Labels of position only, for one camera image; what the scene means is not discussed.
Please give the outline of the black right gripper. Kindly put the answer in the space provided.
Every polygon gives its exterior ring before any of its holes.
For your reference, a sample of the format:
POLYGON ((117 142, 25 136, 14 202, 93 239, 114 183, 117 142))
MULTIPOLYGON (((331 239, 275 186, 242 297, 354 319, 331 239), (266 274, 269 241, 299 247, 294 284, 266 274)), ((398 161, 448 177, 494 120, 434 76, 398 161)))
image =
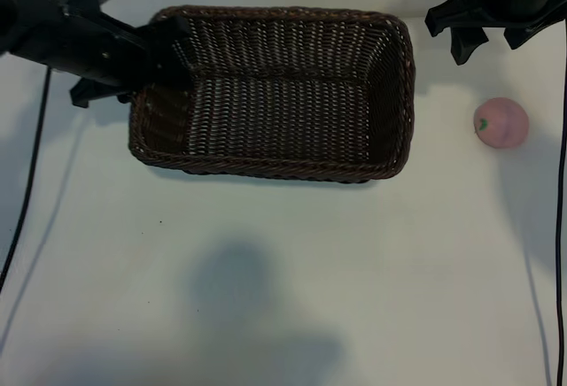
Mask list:
POLYGON ((464 65, 488 42, 482 27, 505 27, 504 38, 516 50, 545 29, 566 18, 566 0, 447 0, 428 10, 425 24, 435 36, 450 28, 451 54, 464 65))

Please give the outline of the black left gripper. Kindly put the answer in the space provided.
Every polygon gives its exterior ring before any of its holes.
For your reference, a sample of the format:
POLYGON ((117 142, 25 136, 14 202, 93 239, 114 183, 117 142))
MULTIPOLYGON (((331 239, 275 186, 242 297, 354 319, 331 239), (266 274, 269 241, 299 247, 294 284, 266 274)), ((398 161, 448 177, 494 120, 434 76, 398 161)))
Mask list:
POLYGON ((193 88, 187 20, 152 22, 146 34, 148 42, 135 28, 102 13, 99 4, 8 0, 8 52, 81 77, 70 89, 72 104, 80 108, 107 97, 129 103, 149 69, 149 82, 193 88))

